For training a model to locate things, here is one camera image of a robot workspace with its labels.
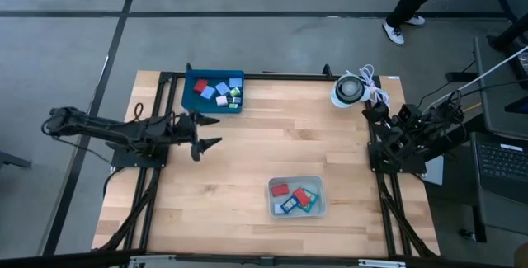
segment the wooden tabletop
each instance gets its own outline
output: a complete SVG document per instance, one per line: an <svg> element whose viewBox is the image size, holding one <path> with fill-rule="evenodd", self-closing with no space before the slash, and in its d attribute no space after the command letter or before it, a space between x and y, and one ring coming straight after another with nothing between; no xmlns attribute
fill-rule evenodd
<svg viewBox="0 0 528 268"><path fill-rule="evenodd" d="M125 120L133 118L137 102L144 103L143 115L151 114L158 77L157 71L138 72ZM399 79L380 79L390 94L392 112L397 112L404 103ZM200 162L191 160L189 145L171 146L158 188L148 251L387 256L380 198L366 153L369 132L361 114L364 105L336 108L330 102L332 84L246 80L242 113L213 115L221 121L199 128L202 139L223 138ZM183 86L184 79L178 79L176 113L182 112ZM110 239L129 214L138 172L127 168L110 181L94 247ZM273 177L302 175L323 178L327 213L321 218L272 218L267 182ZM422 182L406 174L399 175L399 181L408 221L438 253ZM142 225L140 217L133 247L139 245ZM401 252L397 226L393 220Z"/></svg>

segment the sneaker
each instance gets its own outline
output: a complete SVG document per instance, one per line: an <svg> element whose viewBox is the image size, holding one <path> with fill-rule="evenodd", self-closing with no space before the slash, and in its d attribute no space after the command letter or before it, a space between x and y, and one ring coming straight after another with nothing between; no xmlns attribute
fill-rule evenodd
<svg viewBox="0 0 528 268"><path fill-rule="evenodd" d="M421 16L413 16L407 21L405 21L405 23L411 26L423 26L426 24L426 19Z"/></svg>
<svg viewBox="0 0 528 268"><path fill-rule="evenodd" d="M384 21L383 29L385 30L385 33L387 33L387 37L389 37L390 41L394 42L396 45L403 45L405 43L400 28L393 28L387 24L387 21Z"/></svg>

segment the gray tray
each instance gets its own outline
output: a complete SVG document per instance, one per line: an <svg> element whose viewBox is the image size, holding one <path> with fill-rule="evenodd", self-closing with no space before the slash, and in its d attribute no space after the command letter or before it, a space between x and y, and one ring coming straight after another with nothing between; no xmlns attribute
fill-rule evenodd
<svg viewBox="0 0 528 268"><path fill-rule="evenodd" d="M274 197L271 195L271 188L281 184L288 184L290 193L288 195L281 195ZM283 204L293 195L294 190L303 187L311 191L319 198L312 206L309 213L302 209L295 207L289 214L275 214L275 203ZM269 200L270 215L276 219L286 218L300 218L300 217L318 217L323 216L327 212L327 203L324 197L323 179L320 176L289 176L289 177L275 177L271 178L267 184L267 196Z"/></svg>

